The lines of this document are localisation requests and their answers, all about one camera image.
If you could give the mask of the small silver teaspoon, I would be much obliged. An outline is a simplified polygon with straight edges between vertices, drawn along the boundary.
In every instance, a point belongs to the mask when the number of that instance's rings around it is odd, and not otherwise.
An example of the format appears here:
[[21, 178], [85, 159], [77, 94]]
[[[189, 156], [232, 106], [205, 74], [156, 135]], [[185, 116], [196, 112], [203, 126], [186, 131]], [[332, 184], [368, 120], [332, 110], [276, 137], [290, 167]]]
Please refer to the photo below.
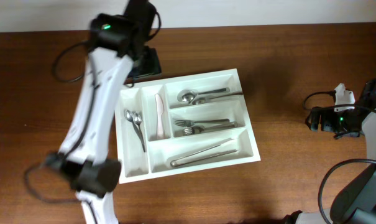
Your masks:
[[146, 152], [146, 150], [145, 150], [145, 146], [144, 146], [144, 140], [143, 140], [143, 137], [142, 137], [142, 133], [141, 133], [141, 131], [139, 130], [138, 126], [137, 126], [137, 125], [135, 124], [135, 122], [134, 122], [134, 114], [133, 114], [133, 112], [131, 112], [131, 111], [125, 109], [125, 110], [124, 110], [124, 117], [125, 117], [126, 120], [128, 120], [129, 122], [132, 123], [132, 127], [134, 128], [134, 131], [135, 131], [135, 133], [137, 134], [138, 138], [139, 138], [140, 141], [141, 141], [142, 150], [143, 150], [144, 152]]
[[140, 125], [142, 124], [142, 117], [138, 112], [133, 112], [133, 122], [139, 130], [140, 140], [143, 148], [143, 152], [146, 153], [145, 141]]

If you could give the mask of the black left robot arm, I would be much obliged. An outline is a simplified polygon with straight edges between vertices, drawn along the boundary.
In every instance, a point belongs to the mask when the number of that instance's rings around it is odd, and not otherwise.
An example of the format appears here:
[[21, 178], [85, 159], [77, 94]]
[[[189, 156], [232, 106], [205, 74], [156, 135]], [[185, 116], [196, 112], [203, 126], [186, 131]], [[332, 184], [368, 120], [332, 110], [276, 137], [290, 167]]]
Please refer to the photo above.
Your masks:
[[57, 153], [45, 165], [61, 173], [76, 192], [87, 223], [117, 223], [113, 191], [122, 164], [108, 159], [109, 134], [119, 92], [127, 79], [161, 73], [156, 50], [147, 46], [160, 14], [148, 0], [129, 1], [123, 14], [98, 14], [86, 51], [83, 85], [70, 129]]

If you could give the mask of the pink plastic knife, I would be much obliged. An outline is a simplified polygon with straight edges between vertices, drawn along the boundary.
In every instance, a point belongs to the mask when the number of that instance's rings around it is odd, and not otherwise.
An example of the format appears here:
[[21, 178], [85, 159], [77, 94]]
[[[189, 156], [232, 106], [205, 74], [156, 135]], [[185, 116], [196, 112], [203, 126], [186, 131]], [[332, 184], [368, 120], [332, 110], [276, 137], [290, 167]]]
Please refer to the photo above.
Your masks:
[[162, 115], [164, 112], [164, 105], [162, 98], [159, 94], [155, 94], [155, 103], [157, 108], [157, 138], [158, 139], [164, 139], [165, 133], [162, 123]]

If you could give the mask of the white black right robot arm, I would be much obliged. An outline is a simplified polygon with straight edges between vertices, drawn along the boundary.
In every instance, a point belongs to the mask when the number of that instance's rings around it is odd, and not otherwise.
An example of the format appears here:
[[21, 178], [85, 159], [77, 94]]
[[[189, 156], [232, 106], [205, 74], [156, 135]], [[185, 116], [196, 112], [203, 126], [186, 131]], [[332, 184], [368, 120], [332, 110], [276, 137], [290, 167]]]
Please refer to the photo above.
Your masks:
[[[365, 139], [365, 157], [350, 158], [332, 166], [324, 175], [318, 190], [317, 212], [298, 210], [286, 215], [282, 223], [376, 223], [376, 78], [365, 83], [358, 98], [344, 84], [327, 91], [334, 103], [331, 106], [303, 105], [309, 112], [305, 124], [334, 133], [334, 139], [344, 137]], [[327, 180], [338, 168], [363, 164], [365, 169], [350, 181], [332, 201], [323, 207], [323, 191]]]

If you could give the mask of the large silver spoon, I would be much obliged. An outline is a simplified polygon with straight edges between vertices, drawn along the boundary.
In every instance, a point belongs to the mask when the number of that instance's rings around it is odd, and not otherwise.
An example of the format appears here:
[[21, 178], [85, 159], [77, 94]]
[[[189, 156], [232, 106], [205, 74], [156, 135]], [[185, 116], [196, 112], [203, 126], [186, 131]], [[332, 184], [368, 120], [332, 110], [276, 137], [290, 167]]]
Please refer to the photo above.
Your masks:
[[198, 95], [208, 95], [212, 93], [224, 93], [224, 92], [229, 92], [229, 91], [230, 91], [230, 88], [228, 87], [211, 90], [211, 91], [202, 91], [202, 92], [197, 92], [193, 90], [182, 90], [181, 92], [179, 92], [177, 96], [177, 100], [181, 103], [191, 103]]
[[224, 98], [224, 97], [228, 97], [228, 96], [241, 96], [241, 95], [243, 95], [242, 91], [236, 91], [236, 92], [233, 92], [233, 93], [223, 94], [223, 95], [219, 95], [219, 96], [201, 97], [201, 98], [197, 98], [197, 99], [193, 100], [192, 105], [201, 105], [201, 104], [208, 103], [208, 102], [215, 100], [215, 99], [218, 99], [218, 98]]

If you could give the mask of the silver fork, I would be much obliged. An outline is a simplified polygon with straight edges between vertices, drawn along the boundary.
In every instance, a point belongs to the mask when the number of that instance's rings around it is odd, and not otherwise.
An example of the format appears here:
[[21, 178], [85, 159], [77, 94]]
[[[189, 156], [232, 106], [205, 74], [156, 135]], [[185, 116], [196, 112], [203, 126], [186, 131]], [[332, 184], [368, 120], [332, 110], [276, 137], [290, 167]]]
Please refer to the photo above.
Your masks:
[[195, 124], [223, 124], [223, 123], [228, 123], [230, 122], [229, 119], [216, 119], [216, 120], [188, 120], [188, 119], [174, 119], [173, 123], [176, 126], [181, 126], [181, 127], [192, 127]]
[[236, 128], [238, 126], [237, 122], [229, 122], [226, 124], [220, 124], [217, 126], [212, 127], [204, 127], [204, 126], [192, 126], [190, 128], [185, 128], [182, 131], [182, 136], [190, 136], [194, 134], [201, 134], [201, 133], [209, 133], [213, 131], [220, 131], [223, 129], [230, 129], [230, 128]]

